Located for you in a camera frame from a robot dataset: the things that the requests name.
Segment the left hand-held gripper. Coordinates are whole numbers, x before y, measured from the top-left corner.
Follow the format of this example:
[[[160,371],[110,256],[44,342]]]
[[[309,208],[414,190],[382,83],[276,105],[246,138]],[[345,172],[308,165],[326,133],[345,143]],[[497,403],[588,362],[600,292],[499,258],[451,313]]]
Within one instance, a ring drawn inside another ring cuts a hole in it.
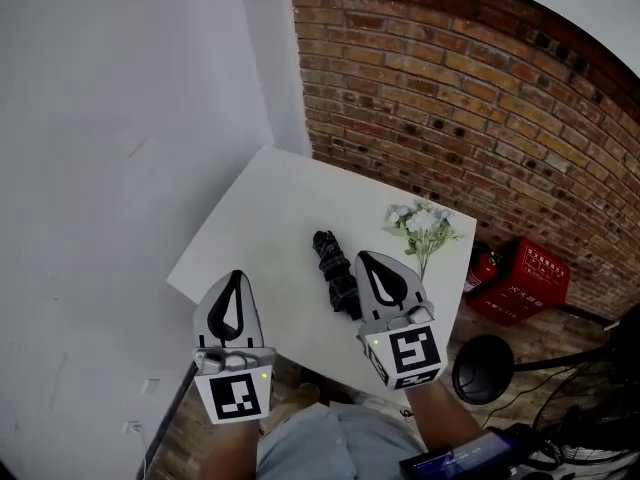
[[[233,270],[215,282],[194,315],[200,346],[261,347],[263,334],[248,277]],[[198,348],[195,382],[213,424],[264,419],[271,406],[276,350],[262,348]]]

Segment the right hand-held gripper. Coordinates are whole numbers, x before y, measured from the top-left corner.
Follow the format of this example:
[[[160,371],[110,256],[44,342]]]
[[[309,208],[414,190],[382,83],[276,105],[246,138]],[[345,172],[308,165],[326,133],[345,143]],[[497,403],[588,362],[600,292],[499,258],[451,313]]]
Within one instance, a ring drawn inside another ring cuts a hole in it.
[[[383,384],[398,391],[438,379],[447,359],[433,331],[434,307],[422,303],[426,292],[418,274],[372,251],[357,254],[355,273],[365,322],[358,339]],[[379,313],[399,314],[378,320]]]

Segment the dark plaid umbrella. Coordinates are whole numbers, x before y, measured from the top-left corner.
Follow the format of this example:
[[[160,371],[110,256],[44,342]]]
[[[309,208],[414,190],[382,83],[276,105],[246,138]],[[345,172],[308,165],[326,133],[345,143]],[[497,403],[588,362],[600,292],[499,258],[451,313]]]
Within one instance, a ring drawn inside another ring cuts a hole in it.
[[[345,312],[353,321],[362,318],[356,278],[331,231],[317,231],[312,240],[319,257],[319,269],[328,283],[329,300],[334,312]]]

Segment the person's right forearm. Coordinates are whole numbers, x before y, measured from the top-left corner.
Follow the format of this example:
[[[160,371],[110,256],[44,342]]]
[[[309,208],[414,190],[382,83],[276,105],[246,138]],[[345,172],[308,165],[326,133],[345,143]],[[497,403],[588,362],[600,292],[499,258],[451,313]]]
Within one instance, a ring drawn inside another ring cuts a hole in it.
[[[474,417],[440,381],[409,388],[405,395],[429,450],[457,447],[482,433]]]

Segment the person's left forearm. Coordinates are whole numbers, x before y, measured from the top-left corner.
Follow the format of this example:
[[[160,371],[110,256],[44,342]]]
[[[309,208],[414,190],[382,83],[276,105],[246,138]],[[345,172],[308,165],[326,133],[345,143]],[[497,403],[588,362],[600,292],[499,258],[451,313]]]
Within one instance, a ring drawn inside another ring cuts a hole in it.
[[[255,480],[260,437],[257,420],[221,425],[213,434],[197,479]]]

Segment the white artificial flower bouquet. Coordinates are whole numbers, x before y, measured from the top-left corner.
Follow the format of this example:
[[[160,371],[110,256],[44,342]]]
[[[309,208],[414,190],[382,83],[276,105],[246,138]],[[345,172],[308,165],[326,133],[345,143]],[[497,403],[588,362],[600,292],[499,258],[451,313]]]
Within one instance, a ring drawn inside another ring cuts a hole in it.
[[[407,242],[405,254],[415,256],[419,278],[424,280],[429,260],[448,242],[464,237],[452,225],[453,213],[429,202],[409,205],[390,205],[383,229]]]

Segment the white table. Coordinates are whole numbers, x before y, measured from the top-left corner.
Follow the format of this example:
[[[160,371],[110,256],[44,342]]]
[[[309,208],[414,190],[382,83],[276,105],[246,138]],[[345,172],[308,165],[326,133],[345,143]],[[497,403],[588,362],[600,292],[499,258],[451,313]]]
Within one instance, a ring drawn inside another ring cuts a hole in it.
[[[194,334],[195,349],[271,347],[326,378],[404,402],[407,389],[389,390],[364,354],[358,339],[363,319],[333,311],[312,240],[317,231],[331,231],[355,278],[361,251],[390,256],[419,276],[416,257],[405,254],[407,242],[383,229],[390,205],[416,202],[429,201],[315,160],[260,150],[205,221],[169,281],[198,307],[215,282],[242,271],[251,284],[264,344],[200,346]],[[464,237],[431,256],[422,281],[422,303],[434,307],[433,331],[447,362],[476,227],[473,218],[451,211],[452,225]]]

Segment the red fire extinguisher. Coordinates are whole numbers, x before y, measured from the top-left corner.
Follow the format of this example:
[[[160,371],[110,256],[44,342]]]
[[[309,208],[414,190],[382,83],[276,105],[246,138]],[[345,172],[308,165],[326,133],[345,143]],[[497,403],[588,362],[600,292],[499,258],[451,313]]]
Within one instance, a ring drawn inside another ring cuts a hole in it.
[[[489,245],[475,241],[464,282],[463,292],[468,293],[493,279],[498,273],[502,256]]]

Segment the red fire extinguisher box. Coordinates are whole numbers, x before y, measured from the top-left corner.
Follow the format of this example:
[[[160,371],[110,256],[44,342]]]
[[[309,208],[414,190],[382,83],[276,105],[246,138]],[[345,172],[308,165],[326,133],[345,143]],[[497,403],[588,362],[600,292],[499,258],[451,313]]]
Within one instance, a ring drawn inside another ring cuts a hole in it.
[[[520,237],[499,251],[497,273],[472,289],[466,305],[513,325],[566,301],[570,268],[542,246]]]

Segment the person's light blue shirt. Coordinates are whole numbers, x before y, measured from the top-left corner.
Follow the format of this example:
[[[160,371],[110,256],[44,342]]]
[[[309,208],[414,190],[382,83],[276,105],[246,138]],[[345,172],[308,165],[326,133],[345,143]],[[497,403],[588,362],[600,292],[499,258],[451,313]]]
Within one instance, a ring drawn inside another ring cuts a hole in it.
[[[403,480],[400,462],[425,451],[392,416],[360,405],[316,403],[261,438],[256,480]]]

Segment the black tablet with blue screen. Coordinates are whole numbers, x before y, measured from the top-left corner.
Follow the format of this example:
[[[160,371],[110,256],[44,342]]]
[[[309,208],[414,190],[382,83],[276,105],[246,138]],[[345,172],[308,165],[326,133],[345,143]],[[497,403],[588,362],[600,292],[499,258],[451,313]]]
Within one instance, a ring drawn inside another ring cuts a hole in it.
[[[491,480],[509,472],[513,441],[487,430],[457,447],[427,452],[399,462],[405,480]]]

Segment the black pedestal fan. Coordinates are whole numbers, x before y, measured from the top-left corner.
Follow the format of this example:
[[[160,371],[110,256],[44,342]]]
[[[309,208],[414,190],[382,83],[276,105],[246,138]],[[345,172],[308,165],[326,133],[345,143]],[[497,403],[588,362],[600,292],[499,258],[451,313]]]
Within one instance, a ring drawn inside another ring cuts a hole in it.
[[[640,452],[640,303],[613,327],[608,342],[565,357],[517,364],[502,338],[481,335],[459,351],[456,394],[471,405],[497,400],[516,373],[558,368],[568,377],[532,424],[568,463],[585,465]]]

